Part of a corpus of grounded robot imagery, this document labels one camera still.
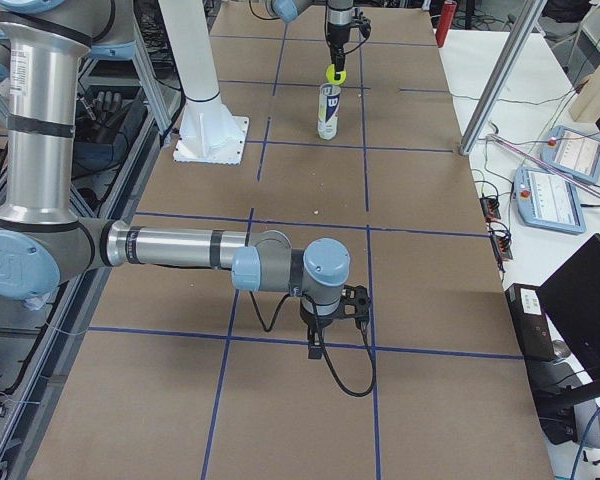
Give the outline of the teach pendant tablet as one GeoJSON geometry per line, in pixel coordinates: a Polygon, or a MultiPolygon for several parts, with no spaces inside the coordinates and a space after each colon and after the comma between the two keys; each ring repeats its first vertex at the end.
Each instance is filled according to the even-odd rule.
{"type": "Polygon", "coordinates": [[[519,167],[514,177],[514,199],[527,226],[574,235],[586,231],[575,187],[555,174],[519,167]]]}
{"type": "Polygon", "coordinates": [[[588,184],[600,177],[600,135],[556,126],[542,147],[541,159],[588,184]]]}

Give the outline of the red cylinder tube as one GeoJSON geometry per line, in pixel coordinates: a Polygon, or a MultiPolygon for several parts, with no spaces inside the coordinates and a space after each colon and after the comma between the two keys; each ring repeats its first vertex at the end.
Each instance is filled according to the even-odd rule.
{"type": "Polygon", "coordinates": [[[455,0],[445,0],[442,4],[442,9],[437,24],[435,38],[439,48],[442,48],[445,44],[448,31],[451,28],[455,12],[457,8],[457,2],[455,0]]]}

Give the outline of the near teach pendant tablet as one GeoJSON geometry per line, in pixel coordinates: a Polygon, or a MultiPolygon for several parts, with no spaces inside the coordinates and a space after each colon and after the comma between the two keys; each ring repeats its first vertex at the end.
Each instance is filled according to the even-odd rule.
{"type": "Polygon", "coordinates": [[[514,199],[527,226],[574,235],[586,231],[575,187],[555,174],[519,167],[514,177],[514,199]]]}

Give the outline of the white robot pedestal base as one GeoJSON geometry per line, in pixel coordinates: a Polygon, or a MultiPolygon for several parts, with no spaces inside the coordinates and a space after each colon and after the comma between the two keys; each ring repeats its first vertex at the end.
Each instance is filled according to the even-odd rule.
{"type": "Polygon", "coordinates": [[[174,160],[237,165],[249,119],[232,115],[222,101],[203,3],[162,0],[159,6],[185,97],[174,160]]]}

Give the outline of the black laptop computer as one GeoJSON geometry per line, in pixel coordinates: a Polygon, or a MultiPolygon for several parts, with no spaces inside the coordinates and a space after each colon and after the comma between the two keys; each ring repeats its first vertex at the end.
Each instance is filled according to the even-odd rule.
{"type": "Polygon", "coordinates": [[[581,365],[600,377],[600,234],[591,236],[542,285],[505,292],[517,341],[527,360],[556,358],[552,323],[581,365]]]}

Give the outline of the far teach pendant tablet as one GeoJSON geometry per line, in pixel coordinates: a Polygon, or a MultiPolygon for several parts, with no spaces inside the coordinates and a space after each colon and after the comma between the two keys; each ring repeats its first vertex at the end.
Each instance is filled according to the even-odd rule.
{"type": "Polygon", "coordinates": [[[600,135],[556,126],[542,147],[541,159],[588,184],[600,177],[600,135]]]}

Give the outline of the yellow Wilson tennis ball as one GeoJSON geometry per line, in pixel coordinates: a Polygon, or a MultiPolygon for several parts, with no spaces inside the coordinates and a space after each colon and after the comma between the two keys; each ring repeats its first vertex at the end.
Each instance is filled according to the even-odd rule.
{"type": "Polygon", "coordinates": [[[338,70],[334,64],[330,64],[326,69],[325,78],[331,85],[340,86],[345,83],[347,72],[345,69],[338,70]]]}

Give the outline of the reach grabber stick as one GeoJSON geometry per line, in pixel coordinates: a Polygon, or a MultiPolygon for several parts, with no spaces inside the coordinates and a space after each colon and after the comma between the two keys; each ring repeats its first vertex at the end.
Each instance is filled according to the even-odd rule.
{"type": "Polygon", "coordinates": [[[523,157],[525,160],[531,161],[534,164],[536,164],[537,166],[545,169],[546,171],[555,174],[557,176],[559,176],[560,178],[562,178],[563,180],[567,181],[568,183],[574,185],[575,187],[587,192],[588,194],[600,199],[600,192],[597,191],[594,187],[589,186],[588,184],[583,183],[581,180],[575,179],[572,176],[570,176],[569,174],[559,170],[557,167],[555,167],[554,165],[545,162],[544,160],[540,159],[540,158],[536,158],[524,151],[522,151],[521,149],[519,149],[517,146],[515,146],[513,143],[505,140],[504,138],[496,135],[496,134],[488,134],[486,136],[486,139],[488,141],[493,141],[496,144],[504,147],[505,149],[510,150],[511,152],[523,157]]]}

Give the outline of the aluminium frame post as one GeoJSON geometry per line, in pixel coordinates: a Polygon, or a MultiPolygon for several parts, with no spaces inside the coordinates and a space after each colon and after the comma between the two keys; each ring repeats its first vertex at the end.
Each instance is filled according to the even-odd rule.
{"type": "Polygon", "coordinates": [[[461,155],[468,156],[477,143],[479,135],[500,97],[506,80],[546,3],[546,0],[528,0],[524,3],[462,136],[459,145],[461,155]]]}

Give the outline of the clear tennis ball can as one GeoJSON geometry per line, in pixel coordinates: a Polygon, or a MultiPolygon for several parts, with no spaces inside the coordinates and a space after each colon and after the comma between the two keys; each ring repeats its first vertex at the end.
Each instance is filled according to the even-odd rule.
{"type": "Polygon", "coordinates": [[[341,88],[324,83],[319,89],[317,132],[321,139],[332,140],[337,134],[341,88]]]}

